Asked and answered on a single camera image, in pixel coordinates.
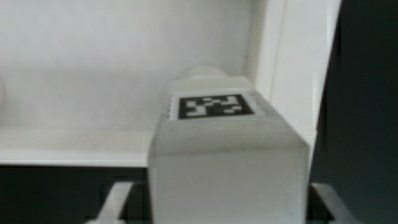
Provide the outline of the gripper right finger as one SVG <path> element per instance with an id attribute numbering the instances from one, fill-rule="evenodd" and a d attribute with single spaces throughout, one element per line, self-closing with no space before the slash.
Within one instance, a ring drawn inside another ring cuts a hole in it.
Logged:
<path id="1" fill-rule="evenodd" d="M 326 224 L 363 224 L 347 209 L 347 205 L 339 197 L 331 185 L 324 183 L 312 183 L 310 187 L 319 195 L 319 199 L 331 216 L 331 220 Z"/>

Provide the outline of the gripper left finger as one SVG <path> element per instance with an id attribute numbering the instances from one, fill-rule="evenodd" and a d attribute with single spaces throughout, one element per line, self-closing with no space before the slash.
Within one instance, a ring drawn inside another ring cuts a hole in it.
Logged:
<path id="1" fill-rule="evenodd" d="M 113 183 L 97 216 L 86 221 L 86 224 L 125 224 L 125 221 L 118 218 L 118 216 L 132 185 L 132 182 Z"/>

